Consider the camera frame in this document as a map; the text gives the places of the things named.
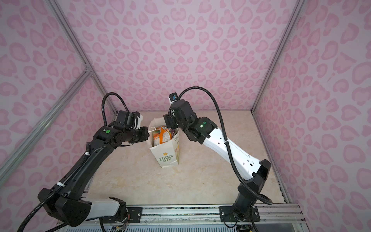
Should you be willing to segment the white paper gift bag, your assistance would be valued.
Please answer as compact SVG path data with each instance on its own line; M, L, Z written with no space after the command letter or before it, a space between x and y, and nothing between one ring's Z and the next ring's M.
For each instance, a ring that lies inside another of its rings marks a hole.
M147 145L157 160L158 164L164 167L177 166L179 164L179 154L180 154L180 139L179 139L179 129L175 129L177 134L169 142L153 146L153 131L160 127L166 126L163 118L153 119L148 128L149 138L146 141Z

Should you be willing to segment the purple berries Fox's candy bag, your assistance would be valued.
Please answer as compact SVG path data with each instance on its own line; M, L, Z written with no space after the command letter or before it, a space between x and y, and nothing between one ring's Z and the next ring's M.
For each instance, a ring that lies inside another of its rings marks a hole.
M171 139L173 139L177 134L176 130L174 129L169 129L169 133L171 134Z

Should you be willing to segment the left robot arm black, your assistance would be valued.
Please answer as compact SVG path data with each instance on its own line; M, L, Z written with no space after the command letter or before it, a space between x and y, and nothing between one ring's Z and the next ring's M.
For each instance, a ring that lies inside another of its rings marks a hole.
M121 199L88 201L82 196L100 165L115 149L123 143L132 145L149 138L148 128L141 126L142 119L139 112L119 111L115 121L98 129L72 169L51 189L44 188L38 194L49 216L71 227L87 219L109 218L124 222L128 218L126 202Z

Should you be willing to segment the orange candy bag back side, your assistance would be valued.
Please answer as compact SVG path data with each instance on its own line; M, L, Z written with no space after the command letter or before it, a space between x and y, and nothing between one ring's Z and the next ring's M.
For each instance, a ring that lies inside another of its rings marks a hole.
M171 141L173 133L166 126L160 126L153 131L153 146L158 146Z

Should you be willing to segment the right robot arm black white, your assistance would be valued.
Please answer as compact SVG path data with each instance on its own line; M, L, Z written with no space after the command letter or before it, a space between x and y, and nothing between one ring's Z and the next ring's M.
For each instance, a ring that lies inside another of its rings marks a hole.
M190 141L206 146L230 163L240 181L239 193L232 205L235 219L252 221L257 201L272 205L271 199L261 194L271 169L267 159L259 160L245 152L228 139L222 125L207 117L199 118L186 100L172 100L164 120L172 129L181 129Z

